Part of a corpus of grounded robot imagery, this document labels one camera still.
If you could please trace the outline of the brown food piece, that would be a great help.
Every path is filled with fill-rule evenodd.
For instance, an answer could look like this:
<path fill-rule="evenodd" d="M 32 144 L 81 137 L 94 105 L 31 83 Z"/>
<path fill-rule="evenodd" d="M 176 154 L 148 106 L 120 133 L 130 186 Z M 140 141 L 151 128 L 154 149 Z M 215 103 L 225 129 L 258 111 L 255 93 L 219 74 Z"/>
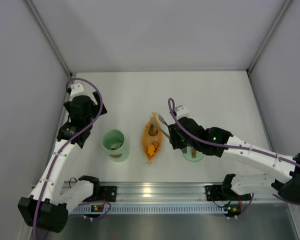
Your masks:
<path fill-rule="evenodd" d="M 158 134 L 158 129 L 153 124 L 151 124 L 150 127 L 149 127 L 148 134 L 150 136 L 154 137 Z"/>

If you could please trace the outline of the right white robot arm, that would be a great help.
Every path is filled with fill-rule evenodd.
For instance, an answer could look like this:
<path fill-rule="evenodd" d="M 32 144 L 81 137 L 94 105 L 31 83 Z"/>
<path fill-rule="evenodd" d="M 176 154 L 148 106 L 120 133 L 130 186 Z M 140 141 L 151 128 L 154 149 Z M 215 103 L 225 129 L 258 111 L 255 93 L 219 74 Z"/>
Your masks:
<path fill-rule="evenodd" d="M 227 174 L 221 190 L 227 195 L 272 194 L 300 205 L 300 153 L 281 155 L 254 146 L 219 127 L 203 128 L 192 118 L 182 117 L 168 125 L 173 149 L 191 147 L 205 156 L 233 160 L 259 170 L 260 174 Z"/>

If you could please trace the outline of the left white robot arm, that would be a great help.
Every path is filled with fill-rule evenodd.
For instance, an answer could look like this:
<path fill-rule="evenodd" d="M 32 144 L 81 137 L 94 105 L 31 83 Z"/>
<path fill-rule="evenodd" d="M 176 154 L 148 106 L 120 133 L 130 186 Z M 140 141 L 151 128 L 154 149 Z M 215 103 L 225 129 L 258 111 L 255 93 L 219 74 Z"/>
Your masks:
<path fill-rule="evenodd" d="M 67 172 L 90 136 L 96 118 L 107 113 L 100 93 L 94 100 L 78 95 L 64 103 L 67 122 L 59 129 L 51 159 L 38 184 L 28 197 L 21 197 L 18 209 L 30 227 L 59 233 L 69 214 L 82 202 L 93 202 L 101 195 L 97 177 L 83 175 L 74 186 L 62 191 Z"/>

